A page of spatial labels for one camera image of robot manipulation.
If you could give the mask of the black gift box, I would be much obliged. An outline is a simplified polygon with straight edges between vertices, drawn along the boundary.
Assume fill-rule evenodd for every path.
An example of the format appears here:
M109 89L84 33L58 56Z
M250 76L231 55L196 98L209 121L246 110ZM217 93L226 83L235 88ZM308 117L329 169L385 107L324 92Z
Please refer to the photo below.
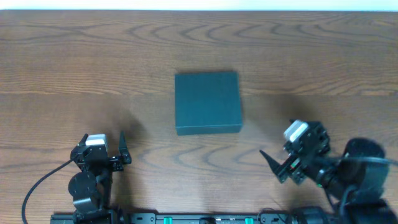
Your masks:
M175 75L175 129L179 136L238 133L242 126L237 72Z

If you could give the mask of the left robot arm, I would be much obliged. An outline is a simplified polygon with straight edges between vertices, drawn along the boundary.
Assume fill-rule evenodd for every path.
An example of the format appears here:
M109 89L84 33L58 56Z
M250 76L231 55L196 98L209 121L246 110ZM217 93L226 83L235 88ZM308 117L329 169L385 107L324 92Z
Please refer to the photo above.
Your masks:
M80 169L68 184L76 208L73 223L126 224L131 221L119 206L110 205L113 173L123 171L124 166L132 162L124 132L120 133L118 151L117 156L108 156L105 134L85 134L71 151L70 159Z

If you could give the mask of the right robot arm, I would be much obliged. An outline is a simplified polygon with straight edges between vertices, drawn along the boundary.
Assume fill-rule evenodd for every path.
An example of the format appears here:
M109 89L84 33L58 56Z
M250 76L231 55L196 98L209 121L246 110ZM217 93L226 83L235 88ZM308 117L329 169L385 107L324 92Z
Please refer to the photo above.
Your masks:
M289 157L279 164L266 152L268 162L280 183L291 179L300 185L310 179L321 187L333 213L320 208L298 208L288 215L287 223L397 223L397 215L382 198L389 174L390 160L381 145L366 139L348 141L341 157L330 157L327 139L296 140L284 148Z

